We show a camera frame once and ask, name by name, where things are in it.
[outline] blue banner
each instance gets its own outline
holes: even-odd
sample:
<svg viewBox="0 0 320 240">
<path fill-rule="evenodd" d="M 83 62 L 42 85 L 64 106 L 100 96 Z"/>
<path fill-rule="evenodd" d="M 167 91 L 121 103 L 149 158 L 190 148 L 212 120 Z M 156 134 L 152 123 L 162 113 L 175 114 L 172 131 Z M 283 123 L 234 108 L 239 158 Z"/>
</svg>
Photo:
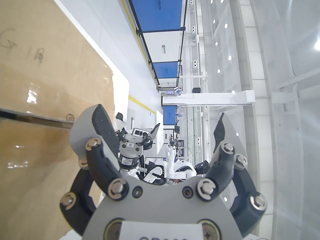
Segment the blue banner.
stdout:
<svg viewBox="0 0 320 240">
<path fill-rule="evenodd" d="M 176 105 L 163 106 L 163 125 L 175 125 L 176 124 Z"/>
<path fill-rule="evenodd" d="M 153 63 L 158 79 L 176 78 L 178 74 L 178 62 Z"/>
<path fill-rule="evenodd" d="M 179 29 L 182 0 L 132 0 L 141 31 Z"/>
</svg>

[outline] cardboard surface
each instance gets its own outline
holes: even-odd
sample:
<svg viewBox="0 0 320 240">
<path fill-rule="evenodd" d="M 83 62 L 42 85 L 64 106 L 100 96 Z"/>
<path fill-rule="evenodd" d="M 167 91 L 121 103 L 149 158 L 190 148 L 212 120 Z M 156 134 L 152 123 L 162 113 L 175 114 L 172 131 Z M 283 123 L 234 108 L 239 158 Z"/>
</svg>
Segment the cardboard surface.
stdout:
<svg viewBox="0 0 320 240">
<path fill-rule="evenodd" d="M 53 0 L 1 0 L 0 108 L 65 121 L 101 103 L 112 71 Z"/>
<path fill-rule="evenodd" d="M 69 131 L 1 120 L 0 144 L 0 239 L 60 239 L 71 227 L 59 202 L 80 169 Z M 97 205 L 95 183 L 90 195 Z"/>
</svg>

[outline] ceiling light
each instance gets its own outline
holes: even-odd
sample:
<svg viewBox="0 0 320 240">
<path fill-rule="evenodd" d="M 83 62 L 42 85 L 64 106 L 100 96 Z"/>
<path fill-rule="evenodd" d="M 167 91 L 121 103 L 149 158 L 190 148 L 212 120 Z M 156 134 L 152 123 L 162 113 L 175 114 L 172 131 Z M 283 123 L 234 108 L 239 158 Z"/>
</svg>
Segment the ceiling light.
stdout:
<svg viewBox="0 0 320 240">
<path fill-rule="evenodd" d="M 315 45 L 314 45 L 314 49 L 317 51 L 320 51 L 320 40 L 318 40 Z"/>
</svg>

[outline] yellow floor line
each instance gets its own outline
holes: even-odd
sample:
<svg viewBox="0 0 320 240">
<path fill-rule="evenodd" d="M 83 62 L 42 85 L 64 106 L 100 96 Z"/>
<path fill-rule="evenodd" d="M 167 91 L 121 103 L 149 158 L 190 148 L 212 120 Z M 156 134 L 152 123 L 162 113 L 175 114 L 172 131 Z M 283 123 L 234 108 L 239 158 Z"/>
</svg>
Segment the yellow floor line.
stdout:
<svg viewBox="0 0 320 240">
<path fill-rule="evenodd" d="M 150 113 L 156 114 L 155 111 L 151 110 L 150 108 L 145 106 L 143 103 L 139 102 L 136 98 L 132 97 L 131 95 L 129 95 L 129 100 L 136 103 L 137 105 L 141 106 L 142 108 L 148 110 Z"/>
<path fill-rule="evenodd" d="M 145 52 L 144 52 L 144 50 L 143 50 L 143 47 L 142 47 L 141 42 L 140 42 L 140 39 L 139 39 L 139 37 L 138 37 L 138 35 L 137 35 L 137 33 L 136 33 L 135 25 L 134 25 L 134 23 L 133 23 L 132 20 L 131 20 L 131 17 L 130 17 L 130 15 L 129 15 L 128 10 L 127 10 L 125 1 L 124 1 L 124 0 L 120 0 L 120 1 L 121 1 L 121 3 L 122 3 L 122 6 L 123 6 L 123 8 L 124 8 L 124 11 L 125 11 L 128 19 L 129 19 L 131 28 L 132 28 L 132 30 L 134 31 L 135 35 L 136 35 L 137 41 L 138 41 L 139 46 L 140 46 L 140 48 L 141 48 L 141 51 L 142 51 L 142 53 L 143 53 L 144 59 L 145 59 L 145 61 L 146 61 L 146 64 L 147 64 L 147 66 L 148 66 L 148 68 L 149 68 L 149 70 L 150 70 L 150 72 L 151 72 L 151 75 L 153 76 L 152 69 L 151 69 L 151 67 L 150 67 L 150 65 L 149 65 L 149 60 L 148 60 L 148 58 L 147 58 L 147 56 L 146 56 L 146 54 L 145 54 Z M 153 78 L 153 81 L 154 81 L 155 85 L 158 86 L 158 82 L 156 81 L 155 78 Z"/>
</svg>

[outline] barcode sticker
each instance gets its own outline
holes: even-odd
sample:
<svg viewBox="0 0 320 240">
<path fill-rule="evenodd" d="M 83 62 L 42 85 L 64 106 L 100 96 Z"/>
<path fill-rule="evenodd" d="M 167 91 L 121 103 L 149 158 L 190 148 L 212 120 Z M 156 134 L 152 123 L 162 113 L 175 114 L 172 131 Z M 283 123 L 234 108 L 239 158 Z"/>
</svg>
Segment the barcode sticker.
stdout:
<svg viewBox="0 0 320 240">
<path fill-rule="evenodd" d="M 121 160 L 121 164 L 127 165 L 127 166 L 131 166 L 132 165 L 132 161 L 133 161 L 132 158 L 123 157 L 122 160 Z"/>
</svg>

